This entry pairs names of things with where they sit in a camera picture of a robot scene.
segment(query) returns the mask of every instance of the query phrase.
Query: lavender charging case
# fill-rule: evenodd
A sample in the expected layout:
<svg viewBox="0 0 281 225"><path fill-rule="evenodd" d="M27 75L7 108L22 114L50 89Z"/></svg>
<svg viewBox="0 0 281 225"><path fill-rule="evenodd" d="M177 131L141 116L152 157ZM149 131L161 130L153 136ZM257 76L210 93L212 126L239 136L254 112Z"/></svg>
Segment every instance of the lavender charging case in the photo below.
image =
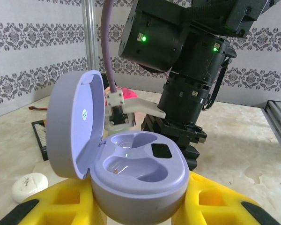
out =
<svg viewBox="0 0 281 225"><path fill-rule="evenodd" d="M113 220L161 223L184 200L186 160L172 140L151 132L123 132L102 140L104 103L100 72L76 71L58 79L47 112L51 166L60 177L91 179L96 202Z"/></svg>

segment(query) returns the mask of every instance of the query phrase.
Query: open case lid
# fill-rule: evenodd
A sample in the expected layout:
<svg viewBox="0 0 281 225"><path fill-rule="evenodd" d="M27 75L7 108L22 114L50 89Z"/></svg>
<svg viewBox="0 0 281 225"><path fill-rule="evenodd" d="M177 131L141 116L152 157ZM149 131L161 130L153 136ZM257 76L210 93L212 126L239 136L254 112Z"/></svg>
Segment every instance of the open case lid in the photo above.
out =
<svg viewBox="0 0 281 225"><path fill-rule="evenodd" d="M99 71L75 71L56 82L47 111L47 153L60 177L83 179L104 131L104 86Z"/></svg>

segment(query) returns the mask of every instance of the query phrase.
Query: beige tabletop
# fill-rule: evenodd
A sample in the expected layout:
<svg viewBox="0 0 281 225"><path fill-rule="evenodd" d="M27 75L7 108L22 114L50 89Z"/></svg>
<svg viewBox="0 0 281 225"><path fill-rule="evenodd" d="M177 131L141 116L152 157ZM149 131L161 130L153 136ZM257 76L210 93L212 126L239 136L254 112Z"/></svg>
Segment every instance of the beige tabletop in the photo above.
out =
<svg viewBox="0 0 281 225"><path fill-rule="evenodd" d="M137 94L153 102L160 98L155 93ZM47 97L31 105L47 107L48 101ZM133 130L140 129L144 116L136 113ZM50 186L63 180L43 161L31 126L45 118L46 112L28 107L0 117L0 219L16 206L11 187L21 176L43 173ZM201 113L198 125L208 138L205 144L194 144L200 152L195 172L252 198L281 223L281 146L262 111L215 103Z"/></svg>

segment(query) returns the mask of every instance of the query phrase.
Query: white round object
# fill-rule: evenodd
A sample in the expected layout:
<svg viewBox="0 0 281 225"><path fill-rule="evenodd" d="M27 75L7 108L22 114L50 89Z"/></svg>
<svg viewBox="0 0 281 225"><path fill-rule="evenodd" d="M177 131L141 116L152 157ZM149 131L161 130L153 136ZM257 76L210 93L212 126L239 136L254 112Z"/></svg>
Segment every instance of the white round object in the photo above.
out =
<svg viewBox="0 0 281 225"><path fill-rule="evenodd" d="M22 176L12 187L13 199L22 203L26 198L48 187L48 179L41 173L30 173Z"/></svg>

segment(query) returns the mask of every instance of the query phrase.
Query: damask wallpaper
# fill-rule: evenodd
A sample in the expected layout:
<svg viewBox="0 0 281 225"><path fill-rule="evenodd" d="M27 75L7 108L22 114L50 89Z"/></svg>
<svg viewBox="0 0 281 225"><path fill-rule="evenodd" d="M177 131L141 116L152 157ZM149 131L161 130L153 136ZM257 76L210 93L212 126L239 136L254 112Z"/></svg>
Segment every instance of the damask wallpaper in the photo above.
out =
<svg viewBox="0 0 281 225"><path fill-rule="evenodd" d="M81 0L0 0L0 116L86 70Z"/></svg>
<svg viewBox="0 0 281 225"><path fill-rule="evenodd" d="M103 0L94 0L97 20L97 42L100 43L100 18ZM132 0L115 0L110 24L111 61L119 85L128 88L162 92L167 73L152 74L128 60L118 57L121 33L130 12ZM191 0L173 2L189 7ZM281 101L281 1L254 23L248 36L229 38L237 50L222 82L217 101L264 107L267 100ZM99 51L99 66L104 71Z"/></svg>

